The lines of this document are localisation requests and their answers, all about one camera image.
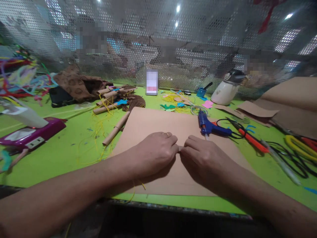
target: metal mesh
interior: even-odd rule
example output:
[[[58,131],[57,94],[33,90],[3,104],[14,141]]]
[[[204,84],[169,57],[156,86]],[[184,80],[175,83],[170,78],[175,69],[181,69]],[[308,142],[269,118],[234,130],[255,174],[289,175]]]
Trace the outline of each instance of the metal mesh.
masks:
[[[76,62],[83,74],[196,91],[232,68],[248,73],[239,94],[257,98],[295,75],[314,74],[315,1],[0,0],[1,34],[30,49],[47,68]]]

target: blue cup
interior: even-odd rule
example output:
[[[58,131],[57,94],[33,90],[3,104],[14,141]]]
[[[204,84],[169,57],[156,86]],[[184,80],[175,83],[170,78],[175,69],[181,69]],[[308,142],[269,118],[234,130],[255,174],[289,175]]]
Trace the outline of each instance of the blue cup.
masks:
[[[197,91],[197,97],[203,98],[205,97],[205,93],[206,93],[206,90],[204,90],[204,88],[199,88]]]

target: yellow scissors handle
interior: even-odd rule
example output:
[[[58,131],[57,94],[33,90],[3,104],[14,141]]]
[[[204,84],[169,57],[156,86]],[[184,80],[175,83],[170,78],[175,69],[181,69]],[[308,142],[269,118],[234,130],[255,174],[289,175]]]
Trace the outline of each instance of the yellow scissors handle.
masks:
[[[286,135],[285,142],[292,150],[297,151],[306,159],[317,161],[317,152],[305,145],[303,142],[296,139],[294,136]]]

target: cardboard piece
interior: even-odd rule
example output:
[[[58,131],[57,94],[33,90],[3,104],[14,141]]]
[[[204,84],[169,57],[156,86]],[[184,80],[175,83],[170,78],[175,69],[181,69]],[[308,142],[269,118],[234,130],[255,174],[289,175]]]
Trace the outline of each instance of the cardboard piece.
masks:
[[[267,110],[250,101],[245,101],[240,104],[237,111],[267,127],[271,126],[271,124],[269,124],[270,119],[278,113],[278,110]]]
[[[265,92],[261,99],[317,112],[317,77],[294,77]]]
[[[183,99],[181,99],[181,98],[174,98],[174,100],[177,101],[177,102],[183,101]]]
[[[204,136],[200,133],[197,116],[135,107],[129,116],[113,154],[124,152],[141,142],[150,133],[158,131],[171,132],[176,135],[179,146],[184,145],[189,135],[204,139]],[[236,163],[254,173],[250,164],[230,139],[212,134],[209,138]],[[176,155],[176,160],[168,174],[159,175],[158,177],[158,179],[148,183],[146,183],[146,179],[142,179],[146,190],[144,190],[142,185],[136,185],[135,193],[216,196],[193,180],[181,162],[179,154]],[[126,192],[133,193],[133,188]]]
[[[230,114],[232,114],[232,115],[234,115],[234,116],[236,116],[236,117],[238,117],[238,118],[240,118],[242,120],[244,119],[244,115],[243,114],[232,110],[230,107],[219,105],[219,104],[214,104],[213,107],[216,108],[216,109],[219,109],[219,110],[224,110],[224,111],[226,111],[226,112],[228,112],[228,113],[230,113]]]
[[[266,109],[280,110],[279,113],[273,117],[279,124],[296,134],[317,139],[317,126],[314,123],[317,121],[316,112],[263,99],[258,99],[254,103]]]

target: green paper cutout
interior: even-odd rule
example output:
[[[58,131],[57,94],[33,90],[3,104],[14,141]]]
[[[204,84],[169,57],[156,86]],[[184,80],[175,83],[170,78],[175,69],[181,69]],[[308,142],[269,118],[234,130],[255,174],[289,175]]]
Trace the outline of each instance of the green paper cutout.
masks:
[[[176,108],[176,107],[175,107],[175,106],[173,106],[173,105],[169,105],[169,106],[167,106],[166,104],[165,104],[165,105],[161,104],[160,106],[164,107],[165,109],[172,109],[172,108]]]

